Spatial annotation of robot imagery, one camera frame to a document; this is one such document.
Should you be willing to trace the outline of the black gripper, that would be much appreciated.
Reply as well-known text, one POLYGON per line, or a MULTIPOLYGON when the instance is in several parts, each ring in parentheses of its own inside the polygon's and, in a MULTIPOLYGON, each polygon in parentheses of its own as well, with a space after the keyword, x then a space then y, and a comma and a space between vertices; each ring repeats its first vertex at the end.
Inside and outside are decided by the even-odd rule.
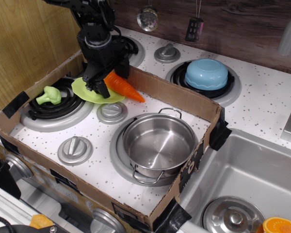
POLYGON ((121 35, 110 35, 109 44, 100 48, 92 48, 86 44, 85 33, 78 33, 77 40, 87 66, 84 70, 83 80, 88 90, 95 91, 104 99, 110 97, 104 78, 114 70, 117 75, 127 79, 130 72, 129 58, 120 55, 122 44, 121 35))

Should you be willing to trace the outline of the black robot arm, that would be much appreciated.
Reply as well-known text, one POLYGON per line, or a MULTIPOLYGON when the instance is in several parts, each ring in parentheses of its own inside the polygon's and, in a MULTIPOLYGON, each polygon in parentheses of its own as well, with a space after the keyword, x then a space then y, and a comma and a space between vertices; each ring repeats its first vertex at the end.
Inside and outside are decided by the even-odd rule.
POLYGON ((77 40, 87 61, 83 73, 86 88, 103 98, 110 97, 104 82, 113 70, 123 77, 129 76, 129 49, 114 25, 114 10, 106 0, 48 0, 48 4, 68 8, 80 28, 77 40))

